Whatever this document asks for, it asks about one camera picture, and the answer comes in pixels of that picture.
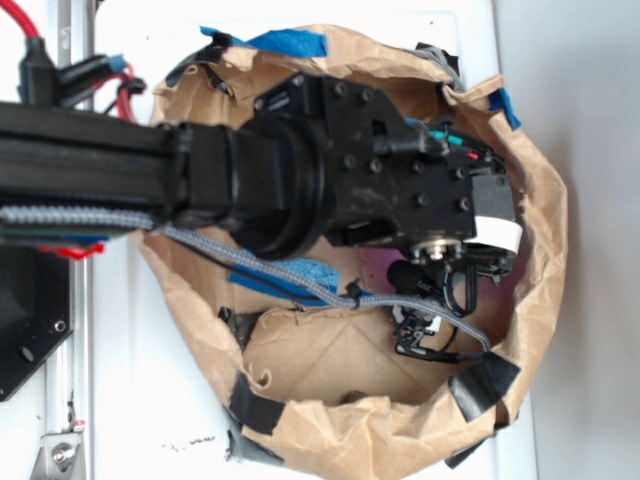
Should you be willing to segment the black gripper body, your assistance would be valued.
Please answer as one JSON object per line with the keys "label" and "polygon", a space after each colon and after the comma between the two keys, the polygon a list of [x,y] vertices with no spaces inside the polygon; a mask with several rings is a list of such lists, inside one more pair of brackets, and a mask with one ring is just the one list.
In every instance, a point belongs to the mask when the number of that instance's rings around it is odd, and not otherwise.
{"label": "black gripper body", "polygon": [[283,220],[265,259],[392,248],[444,272],[509,274],[522,230],[503,159],[446,124],[406,119],[380,89],[297,74],[258,96],[252,128],[277,143]]}

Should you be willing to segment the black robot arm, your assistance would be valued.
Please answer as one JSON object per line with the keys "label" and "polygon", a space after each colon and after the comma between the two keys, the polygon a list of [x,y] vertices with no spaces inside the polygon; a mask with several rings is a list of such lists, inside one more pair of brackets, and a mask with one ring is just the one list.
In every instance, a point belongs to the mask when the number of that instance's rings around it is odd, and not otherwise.
{"label": "black robot arm", "polygon": [[490,147],[369,85],[297,74],[238,128],[2,105],[4,243],[86,248],[169,224],[218,227],[265,260],[325,239],[487,276],[510,271],[522,236]]}

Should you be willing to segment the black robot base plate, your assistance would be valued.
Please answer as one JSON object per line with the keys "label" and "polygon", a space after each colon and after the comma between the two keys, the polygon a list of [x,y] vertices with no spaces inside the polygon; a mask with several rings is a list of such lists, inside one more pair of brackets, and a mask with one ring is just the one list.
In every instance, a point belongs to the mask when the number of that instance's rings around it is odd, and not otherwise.
{"label": "black robot base plate", "polygon": [[72,331],[70,266],[30,248],[1,248],[1,400],[10,400]]}

